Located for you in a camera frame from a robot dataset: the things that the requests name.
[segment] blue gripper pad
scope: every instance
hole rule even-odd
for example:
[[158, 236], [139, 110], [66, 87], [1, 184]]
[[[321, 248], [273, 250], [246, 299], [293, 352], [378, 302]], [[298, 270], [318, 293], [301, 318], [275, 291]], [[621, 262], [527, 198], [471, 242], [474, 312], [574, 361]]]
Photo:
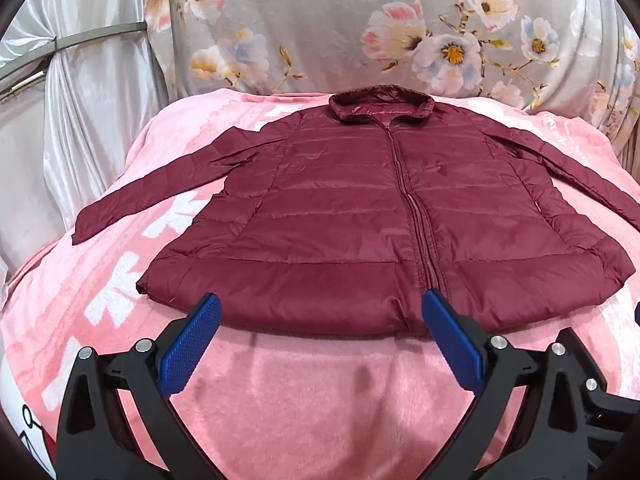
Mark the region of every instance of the blue gripper pad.
[[221, 320], [220, 300], [209, 294], [160, 361], [158, 389], [165, 399], [187, 385]]
[[456, 314], [433, 290], [422, 296], [422, 320], [461, 388], [479, 395], [484, 389], [484, 361]]

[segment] bed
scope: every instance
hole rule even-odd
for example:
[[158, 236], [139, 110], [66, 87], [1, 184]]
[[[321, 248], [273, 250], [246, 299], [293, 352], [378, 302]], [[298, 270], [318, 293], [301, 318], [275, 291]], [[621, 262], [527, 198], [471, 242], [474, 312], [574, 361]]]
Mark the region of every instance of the bed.
[[[630, 16], [634, 3], [626, 2]], [[211, 142], [232, 125], [259, 130], [327, 94], [254, 96], [218, 89], [164, 108], [137, 136], [120, 186]], [[530, 115], [487, 98], [438, 98], [530, 130], [640, 202], [640, 187], [619, 164], [610, 140], [580, 118]], [[615, 237], [640, 266], [640, 234], [562, 182], [564, 197]], [[8, 283], [0, 331], [0, 404], [41, 470], [54, 476], [60, 402], [82, 346], [121, 351], [155, 337], [181, 314], [139, 296], [134, 283], [149, 261], [190, 224], [223, 180], [128, 218], [85, 244], [70, 233], [30, 257]], [[571, 316], [510, 333], [520, 347], [545, 348], [564, 327], [585, 342], [609, 391], [640, 399], [640, 300], [635, 274], [612, 298]], [[222, 327], [187, 389], [172, 399], [207, 454], [231, 479], [413, 479], [444, 443], [471, 396], [456, 387], [433, 342], [404, 336], [301, 338]], [[517, 408], [485, 460], [501, 450]], [[129, 419], [149, 460], [159, 457], [130, 399]]]

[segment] maroon puffer jacket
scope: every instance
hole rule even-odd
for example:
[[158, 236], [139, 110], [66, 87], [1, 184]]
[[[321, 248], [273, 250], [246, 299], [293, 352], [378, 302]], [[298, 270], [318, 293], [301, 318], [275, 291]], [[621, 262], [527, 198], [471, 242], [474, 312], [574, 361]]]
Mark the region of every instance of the maroon puffer jacket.
[[634, 272], [553, 186], [640, 228], [640, 206], [534, 134], [396, 86], [231, 128], [80, 212], [77, 244], [230, 173], [138, 282], [183, 310], [217, 294], [225, 322], [307, 333], [423, 333], [439, 288], [486, 330], [599, 304]]

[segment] yellow flower center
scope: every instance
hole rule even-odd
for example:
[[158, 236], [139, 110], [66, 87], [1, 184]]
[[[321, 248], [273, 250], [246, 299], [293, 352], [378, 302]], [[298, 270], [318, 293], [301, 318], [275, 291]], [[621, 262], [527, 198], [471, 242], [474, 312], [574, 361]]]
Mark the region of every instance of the yellow flower center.
[[465, 60], [465, 49], [457, 43], [449, 43], [440, 49], [449, 64], [459, 65]]
[[405, 50], [415, 50], [421, 41], [422, 38], [419, 36], [405, 36], [402, 38], [402, 47]]
[[545, 42], [536, 38], [531, 42], [531, 49], [536, 54], [543, 54], [546, 51]]

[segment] floral curtain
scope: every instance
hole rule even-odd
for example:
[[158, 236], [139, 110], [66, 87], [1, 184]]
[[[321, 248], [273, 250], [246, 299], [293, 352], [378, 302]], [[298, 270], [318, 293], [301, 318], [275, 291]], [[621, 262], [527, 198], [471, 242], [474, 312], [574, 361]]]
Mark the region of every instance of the floral curtain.
[[640, 178], [639, 40], [615, 0], [145, 0], [145, 17], [172, 99], [391, 83], [484, 96], [583, 117]]

